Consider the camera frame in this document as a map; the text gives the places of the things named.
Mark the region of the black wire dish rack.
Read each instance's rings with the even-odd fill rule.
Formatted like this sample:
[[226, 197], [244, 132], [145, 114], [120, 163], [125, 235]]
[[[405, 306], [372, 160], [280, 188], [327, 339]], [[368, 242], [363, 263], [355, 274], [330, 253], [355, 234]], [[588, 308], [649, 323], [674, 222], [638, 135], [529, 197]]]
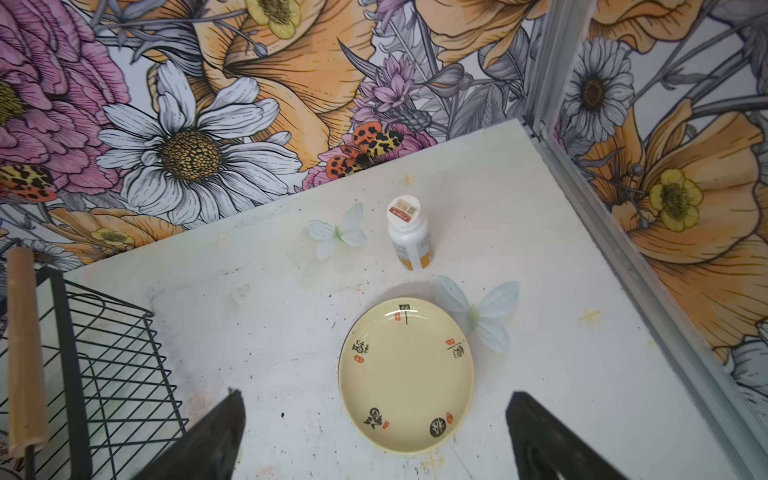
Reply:
[[38, 479], [131, 479], [186, 431], [152, 311], [35, 271], [48, 441]]

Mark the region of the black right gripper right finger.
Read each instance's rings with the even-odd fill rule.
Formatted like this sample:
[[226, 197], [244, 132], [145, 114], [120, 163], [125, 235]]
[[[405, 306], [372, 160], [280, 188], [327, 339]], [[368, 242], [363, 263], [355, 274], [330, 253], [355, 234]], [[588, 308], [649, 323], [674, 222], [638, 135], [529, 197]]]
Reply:
[[520, 479], [625, 477], [527, 392], [513, 393], [506, 423]]

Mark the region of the white pill bottle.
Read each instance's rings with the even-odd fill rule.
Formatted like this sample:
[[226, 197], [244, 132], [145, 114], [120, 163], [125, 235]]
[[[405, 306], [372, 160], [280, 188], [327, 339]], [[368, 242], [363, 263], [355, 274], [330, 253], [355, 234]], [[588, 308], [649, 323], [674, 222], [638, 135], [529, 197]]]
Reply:
[[401, 264], [409, 271], [426, 269], [432, 262], [429, 222], [420, 201], [401, 195], [387, 207], [388, 233]]

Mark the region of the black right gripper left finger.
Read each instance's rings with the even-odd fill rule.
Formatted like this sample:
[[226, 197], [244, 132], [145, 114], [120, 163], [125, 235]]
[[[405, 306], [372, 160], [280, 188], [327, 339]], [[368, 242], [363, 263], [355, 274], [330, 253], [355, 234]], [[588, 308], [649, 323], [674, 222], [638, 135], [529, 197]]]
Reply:
[[231, 479], [246, 426], [240, 390], [232, 390], [134, 479]]

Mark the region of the cream plate front row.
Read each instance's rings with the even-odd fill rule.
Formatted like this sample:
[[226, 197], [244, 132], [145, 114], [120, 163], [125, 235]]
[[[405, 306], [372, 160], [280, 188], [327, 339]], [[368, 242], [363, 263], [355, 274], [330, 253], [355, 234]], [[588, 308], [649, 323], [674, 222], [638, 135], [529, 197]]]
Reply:
[[356, 428], [377, 447], [416, 455], [448, 441], [474, 396], [470, 345], [427, 300], [401, 297], [366, 311], [339, 356], [338, 382]]

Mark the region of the aluminium right corner post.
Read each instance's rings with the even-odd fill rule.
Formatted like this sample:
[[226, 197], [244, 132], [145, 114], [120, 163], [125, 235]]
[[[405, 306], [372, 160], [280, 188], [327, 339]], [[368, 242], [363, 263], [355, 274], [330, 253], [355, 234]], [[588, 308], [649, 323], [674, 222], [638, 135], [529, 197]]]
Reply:
[[738, 473], [767, 475], [767, 5], [530, 1], [526, 117]]

